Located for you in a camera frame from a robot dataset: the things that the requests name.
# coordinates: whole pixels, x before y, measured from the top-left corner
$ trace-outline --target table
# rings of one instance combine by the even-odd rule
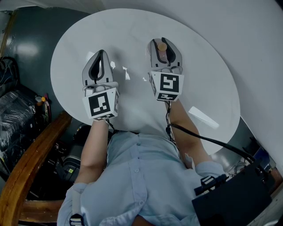
[[[104,49],[115,63],[113,77],[119,83],[119,115],[111,119],[114,127],[167,137],[165,105],[154,99],[148,76],[147,45],[161,37],[170,40],[182,54],[185,79],[180,100],[200,135],[227,143],[240,119],[238,92],[227,65],[192,29],[156,13],[111,9],[71,26],[58,42],[51,61],[51,83],[58,101],[72,117],[92,124],[82,102],[82,71],[90,57]],[[208,154],[221,149],[202,142]]]

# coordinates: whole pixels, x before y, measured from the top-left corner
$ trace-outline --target human arm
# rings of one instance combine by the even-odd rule
[[[180,100],[172,102],[169,119],[170,123],[180,125],[196,134],[199,134],[198,129],[186,113]],[[172,128],[172,132],[176,145],[180,151],[181,159],[185,165],[185,154],[192,157],[195,165],[205,161],[212,161],[212,158],[204,150],[203,144],[199,138],[191,136],[177,128]]]
[[[103,172],[107,157],[108,124],[94,121],[85,142],[80,171],[75,183],[95,182]]]

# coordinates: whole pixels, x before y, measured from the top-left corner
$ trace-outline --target person's left arm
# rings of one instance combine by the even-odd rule
[[[108,124],[94,121],[85,142],[80,171],[75,183],[95,182],[103,172],[107,157]]]

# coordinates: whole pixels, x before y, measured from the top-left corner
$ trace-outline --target person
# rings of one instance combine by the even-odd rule
[[[179,100],[172,102],[169,119],[199,133]],[[131,132],[116,133],[107,145],[108,124],[94,121],[57,224],[70,225],[77,209],[86,226],[199,225],[194,189],[201,178],[224,174],[223,167],[200,139],[172,132],[177,147],[163,137]]]

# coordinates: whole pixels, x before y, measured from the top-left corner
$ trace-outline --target gray floor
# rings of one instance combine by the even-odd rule
[[[63,111],[57,101],[50,81],[50,63],[53,51],[60,37],[78,20],[87,16],[87,13],[63,9],[38,7],[21,8],[10,34],[10,42],[6,47],[5,55],[14,57],[19,64],[21,83],[38,95],[48,93],[52,104],[52,119]],[[65,141],[70,141],[80,122],[73,119],[70,128],[64,136]],[[250,130],[240,120],[238,129],[229,144],[238,148],[248,145]],[[240,157],[222,149],[212,155],[213,159],[220,162],[225,170],[231,169]]]

